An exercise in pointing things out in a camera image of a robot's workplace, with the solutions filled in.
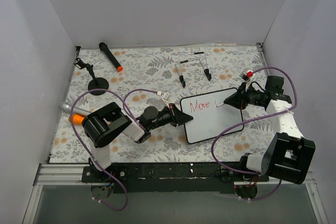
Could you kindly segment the black framed whiteboard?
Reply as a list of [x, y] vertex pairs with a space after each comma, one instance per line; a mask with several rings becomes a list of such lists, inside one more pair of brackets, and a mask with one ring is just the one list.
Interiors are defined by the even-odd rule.
[[243, 121], [241, 110], [226, 104], [216, 107], [236, 91], [236, 88], [229, 88], [180, 100], [181, 111], [193, 117], [192, 121], [184, 124], [189, 144], [213, 139], [223, 130]]

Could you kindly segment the black round microphone stand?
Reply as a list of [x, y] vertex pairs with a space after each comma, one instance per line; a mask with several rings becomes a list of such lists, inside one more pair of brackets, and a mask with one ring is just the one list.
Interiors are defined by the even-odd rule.
[[76, 58], [73, 64], [78, 69], [86, 69], [89, 72], [92, 80], [88, 84], [88, 91], [90, 91], [92, 95], [99, 96], [106, 93], [109, 88], [109, 83], [105, 78], [96, 77], [93, 70], [93, 65], [84, 63], [80, 58]]

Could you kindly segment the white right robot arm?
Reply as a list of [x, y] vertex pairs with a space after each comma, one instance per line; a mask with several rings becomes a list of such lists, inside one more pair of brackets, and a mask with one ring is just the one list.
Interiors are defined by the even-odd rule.
[[289, 110], [291, 98], [283, 93], [283, 83], [283, 77], [268, 76], [265, 90], [259, 91], [243, 82], [236, 93], [224, 100], [224, 104], [241, 110], [248, 105], [263, 107], [268, 115], [285, 111], [270, 118], [275, 136], [265, 154], [247, 154], [245, 163], [238, 166], [242, 180], [251, 180], [257, 173], [294, 184], [302, 184], [306, 178], [316, 146], [299, 131]]

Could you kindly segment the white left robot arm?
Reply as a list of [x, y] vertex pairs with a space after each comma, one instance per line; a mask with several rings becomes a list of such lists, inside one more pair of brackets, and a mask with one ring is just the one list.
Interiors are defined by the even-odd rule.
[[151, 131], [167, 124], [181, 126], [193, 120], [191, 115], [180, 111], [170, 103], [159, 111], [154, 106], [147, 107], [136, 119], [124, 114], [112, 102], [85, 117], [82, 122], [85, 135], [90, 140], [90, 166], [93, 175], [100, 182], [111, 178], [110, 143], [123, 134], [135, 143], [141, 144], [151, 137]]

